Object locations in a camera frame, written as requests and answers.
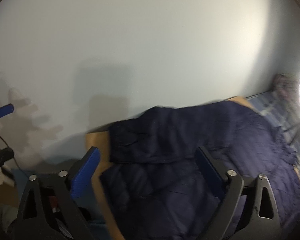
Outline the navy blue puffer jacket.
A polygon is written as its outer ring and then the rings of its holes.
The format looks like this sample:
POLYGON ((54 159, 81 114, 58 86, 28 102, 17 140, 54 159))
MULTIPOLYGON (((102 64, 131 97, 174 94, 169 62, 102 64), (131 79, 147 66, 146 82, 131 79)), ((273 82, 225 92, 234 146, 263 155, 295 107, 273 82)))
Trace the navy blue puffer jacket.
POLYGON ((194 160, 203 146, 245 177, 265 174, 283 234, 300 219, 296 153, 281 129, 233 101, 153 107, 108 128, 111 167, 100 175, 125 239, 195 239, 214 214, 214 197, 194 160))

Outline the beige fleece blanket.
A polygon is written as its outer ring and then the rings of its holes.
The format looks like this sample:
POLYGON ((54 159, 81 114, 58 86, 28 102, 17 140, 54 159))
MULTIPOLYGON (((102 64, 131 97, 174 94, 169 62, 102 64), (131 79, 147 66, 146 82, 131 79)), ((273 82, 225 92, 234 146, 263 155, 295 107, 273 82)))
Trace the beige fleece blanket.
POLYGON ((93 190, 113 239, 195 239, 214 215, 211 193, 194 160, 199 146, 228 147, 242 97, 205 105, 152 107, 89 133, 101 152, 93 190))

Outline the blue patterned bed sheet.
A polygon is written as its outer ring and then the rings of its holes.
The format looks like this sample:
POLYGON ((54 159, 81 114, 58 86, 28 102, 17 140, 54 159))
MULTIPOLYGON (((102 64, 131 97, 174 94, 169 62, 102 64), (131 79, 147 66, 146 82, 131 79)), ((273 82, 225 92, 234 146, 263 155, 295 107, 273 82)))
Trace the blue patterned bed sheet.
POLYGON ((296 153, 295 170, 300 178, 300 110, 274 91, 247 97, 254 109, 264 116, 274 127, 279 127, 287 143, 296 153))

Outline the floral folded quilt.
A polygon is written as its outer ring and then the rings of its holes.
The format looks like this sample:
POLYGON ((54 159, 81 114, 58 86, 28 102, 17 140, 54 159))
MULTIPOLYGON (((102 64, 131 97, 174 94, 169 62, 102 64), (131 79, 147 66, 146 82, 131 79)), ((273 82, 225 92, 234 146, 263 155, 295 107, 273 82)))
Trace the floral folded quilt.
POLYGON ((273 81, 273 89, 286 101, 295 101, 299 96, 299 80, 290 74, 277 74, 273 81))

